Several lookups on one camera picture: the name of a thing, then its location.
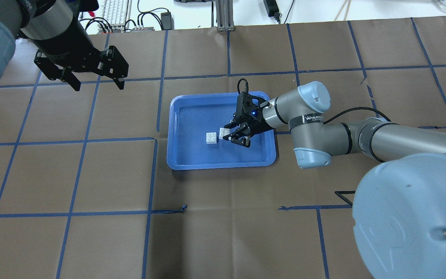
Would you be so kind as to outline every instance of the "black band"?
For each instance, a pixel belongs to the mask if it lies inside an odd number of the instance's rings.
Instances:
[[[29,24],[29,21],[32,17],[34,17],[37,5],[36,0],[17,0],[20,4],[20,10],[22,11],[22,24],[20,28],[23,28]]]
[[[373,152],[373,148],[372,148],[372,143],[373,143],[373,137],[375,135],[375,133],[383,126],[386,125],[398,125],[397,123],[394,122],[372,122],[366,126],[364,126],[364,128],[361,130],[361,133],[359,134],[359,146],[361,147],[361,150],[366,153],[368,156],[373,157],[375,160],[377,160],[380,163],[383,163],[384,161],[380,158],[378,158],[374,152]]]
[[[306,115],[301,115],[290,119],[288,122],[288,129],[291,130],[297,126],[322,122],[322,114],[321,113],[310,113]]]
[[[276,99],[274,100],[274,112],[276,113],[276,116],[278,116],[278,119],[280,119],[280,121],[283,124],[288,124],[287,122],[285,122],[285,120],[283,120],[283,118],[280,116],[280,113],[278,112],[278,106],[277,106],[277,104],[278,104],[278,97],[276,97]]]
[[[341,122],[340,124],[342,124],[342,126],[345,128],[345,131],[347,132],[347,137],[348,137],[348,150],[347,150],[347,154],[350,154],[350,152],[352,151],[352,133],[350,132],[350,129],[348,128],[347,124]]]

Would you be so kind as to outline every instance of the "white wall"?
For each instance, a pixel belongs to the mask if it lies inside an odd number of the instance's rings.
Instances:
[[[276,0],[285,20],[292,0]],[[344,0],[295,0],[288,23],[333,21]],[[137,0],[133,0],[131,18],[136,21]],[[147,11],[157,7],[168,8],[175,21],[175,29],[207,28],[211,26],[211,2],[178,3],[173,0],[140,0],[140,9]],[[352,0],[347,20],[446,16],[446,8],[437,0]],[[233,0],[235,25],[276,24],[267,17],[263,0]],[[150,16],[144,17],[144,26],[159,25]],[[94,34],[96,28],[89,28]]]

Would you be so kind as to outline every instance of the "white lego brick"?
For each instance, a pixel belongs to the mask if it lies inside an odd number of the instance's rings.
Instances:
[[[206,133],[206,144],[215,145],[216,143],[216,133]]]
[[[223,140],[223,137],[226,136],[227,134],[230,134],[230,129],[226,129],[226,128],[220,128],[220,140]]]

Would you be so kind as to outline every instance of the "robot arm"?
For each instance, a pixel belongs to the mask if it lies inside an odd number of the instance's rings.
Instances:
[[[288,125],[300,168],[326,166],[332,156],[358,152],[379,162],[423,152],[446,153],[446,134],[380,118],[324,125],[322,114],[329,107],[329,92],[318,81],[301,85],[270,101],[244,90],[239,94],[232,122],[225,126],[239,128],[223,138],[249,147],[253,135]]]
[[[83,9],[97,9],[97,1],[0,0],[0,78],[21,30],[39,48],[34,62],[47,78],[79,91],[80,81],[73,72],[94,72],[113,79],[122,90],[129,64],[115,46],[105,51],[94,48],[77,19]]]
[[[254,103],[247,89],[228,124],[239,128],[226,140],[249,147],[251,136],[288,125],[300,168],[356,152],[384,162],[355,191],[353,230],[361,258],[376,279],[446,278],[445,133],[377,118],[324,125],[330,97],[317,81],[269,102]]]

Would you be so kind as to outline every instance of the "metal post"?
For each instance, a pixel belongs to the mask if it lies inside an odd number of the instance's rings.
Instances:
[[[216,1],[216,21],[218,31],[233,31],[233,0],[215,0]]]
[[[446,153],[446,133],[386,125],[372,135],[371,150],[383,161],[423,152]]]

